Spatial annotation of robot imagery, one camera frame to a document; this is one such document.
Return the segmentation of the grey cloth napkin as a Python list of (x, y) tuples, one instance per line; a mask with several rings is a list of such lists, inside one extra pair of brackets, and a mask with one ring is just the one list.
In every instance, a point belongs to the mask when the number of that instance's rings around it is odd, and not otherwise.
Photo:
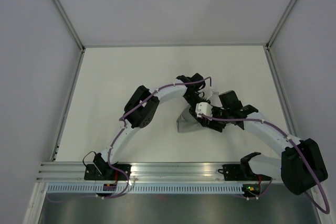
[(202, 117), (195, 119), (189, 113), (190, 105), (188, 105), (176, 120), (176, 127), (179, 133), (195, 132), (206, 127), (207, 119)]

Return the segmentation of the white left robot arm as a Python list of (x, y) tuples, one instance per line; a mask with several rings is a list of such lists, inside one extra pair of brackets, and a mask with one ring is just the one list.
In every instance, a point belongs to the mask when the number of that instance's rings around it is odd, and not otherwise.
[(196, 73), (192, 77), (178, 76), (172, 83), (158, 88), (148, 89), (145, 86), (139, 86), (126, 103), (124, 114), (119, 118), (120, 131), (111, 144), (104, 151), (97, 153), (93, 159), (97, 175), (104, 180), (114, 176), (114, 171), (118, 170), (114, 166), (118, 161), (117, 154), (126, 147), (137, 131), (151, 123), (159, 105), (181, 97), (190, 106), (204, 102), (198, 92), (206, 86), (207, 80), (211, 81), (212, 78), (203, 78)]

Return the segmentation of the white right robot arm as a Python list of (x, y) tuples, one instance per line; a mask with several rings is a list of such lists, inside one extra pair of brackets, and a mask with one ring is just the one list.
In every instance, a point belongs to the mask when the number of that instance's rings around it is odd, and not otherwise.
[(320, 185), (328, 178), (316, 141), (310, 138), (302, 140), (286, 133), (252, 105), (242, 105), (234, 91), (222, 93), (219, 100), (220, 107), (207, 102), (196, 105), (196, 117), (205, 127), (222, 131), (226, 124), (231, 123), (260, 139), (277, 154), (272, 158), (261, 152), (252, 152), (241, 158), (239, 172), (243, 178), (264, 175), (279, 179), (295, 195)]

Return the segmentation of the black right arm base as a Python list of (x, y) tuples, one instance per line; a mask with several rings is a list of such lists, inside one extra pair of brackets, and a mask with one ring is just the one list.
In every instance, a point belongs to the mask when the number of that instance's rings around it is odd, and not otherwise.
[(217, 170), (218, 173), (224, 176), (225, 181), (239, 182), (262, 182), (270, 181), (271, 178), (266, 175), (258, 175), (253, 173), (248, 168), (245, 168), (240, 163), (225, 163)]

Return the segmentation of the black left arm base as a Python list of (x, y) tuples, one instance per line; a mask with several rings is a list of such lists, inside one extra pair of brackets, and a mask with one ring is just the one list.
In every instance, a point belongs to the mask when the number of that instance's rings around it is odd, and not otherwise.
[[(131, 174), (131, 165), (130, 164), (114, 164), (114, 167), (124, 171), (128, 176)], [(120, 171), (112, 169), (110, 166), (107, 166), (107, 169), (104, 171), (99, 171), (94, 164), (88, 164), (86, 166), (84, 180), (91, 181), (108, 181), (108, 180), (117, 180), (117, 181), (126, 181), (127, 177)]]

